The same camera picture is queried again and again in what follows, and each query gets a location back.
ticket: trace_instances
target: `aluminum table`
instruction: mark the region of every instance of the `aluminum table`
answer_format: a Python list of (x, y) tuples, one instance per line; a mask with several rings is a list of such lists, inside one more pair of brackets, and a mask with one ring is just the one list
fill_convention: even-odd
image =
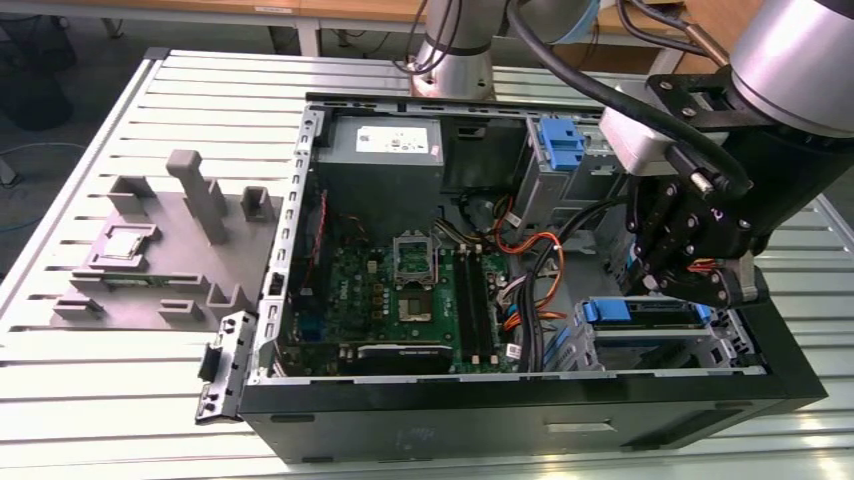
[[(498, 67), (495, 80), (499, 100), (591, 104), (544, 71)], [(284, 465), (248, 425), (193, 425), (212, 334), (49, 329), (115, 177), (180, 191), (165, 158), (183, 148), (201, 153), (224, 193), (263, 185), (280, 194), (308, 91), (406, 95), (407, 81), (383, 61), (188, 51), (143, 61), (0, 286), (0, 478), (854, 477), (854, 236), (823, 197), (758, 264), (830, 397), (678, 451)]]

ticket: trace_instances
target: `label sticker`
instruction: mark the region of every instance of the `label sticker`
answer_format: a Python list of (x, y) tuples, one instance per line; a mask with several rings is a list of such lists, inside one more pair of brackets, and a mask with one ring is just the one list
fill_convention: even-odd
[(427, 129), (416, 127), (360, 127), (356, 152), (427, 153)]
[(507, 223), (510, 223), (514, 227), (519, 228), (519, 225), (522, 224), (522, 219), (516, 217), (516, 215), (512, 212), (507, 212), (507, 215), (504, 216), (504, 220), (507, 220)]
[(294, 10), (283, 7), (255, 7), (256, 12), (264, 13), (294, 13)]
[(507, 358), (512, 358), (514, 360), (519, 360), (522, 358), (522, 347), (515, 343), (507, 344), (507, 353), (504, 354)]

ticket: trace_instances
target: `metal bracket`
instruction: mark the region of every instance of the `metal bracket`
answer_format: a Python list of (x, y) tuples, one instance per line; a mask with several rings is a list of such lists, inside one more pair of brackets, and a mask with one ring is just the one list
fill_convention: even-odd
[(208, 343), (199, 368), (205, 384), (199, 397), (196, 425), (241, 422), (240, 395), (248, 372), (258, 317), (237, 312), (223, 318), (216, 340)]

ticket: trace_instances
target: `red wire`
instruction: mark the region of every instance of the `red wire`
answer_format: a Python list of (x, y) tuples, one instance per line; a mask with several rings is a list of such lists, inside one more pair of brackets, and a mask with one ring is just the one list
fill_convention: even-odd
[(308, 259), (308, 270), (306, 271), (306, 278), (303, 279), (303, 285), (299, 287), (302, 290), (308, 285), (308, 279), (311, 278), (311, 270), (315, 267), (315, 257), (320, 251), (320, 240), (323, 239), (323, 227), (326, 226), (326, 190), (320, 195), (320, 227), (318, 228), (318, 236), (315, 237), (315, 244), (311, 247), (311, 258)]

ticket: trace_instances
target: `side panel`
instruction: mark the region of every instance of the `side panel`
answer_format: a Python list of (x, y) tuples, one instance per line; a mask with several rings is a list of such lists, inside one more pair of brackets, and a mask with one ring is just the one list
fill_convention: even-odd
[(678, 448), (773, 401), (245, 415), (286, 462), (408, 460)]

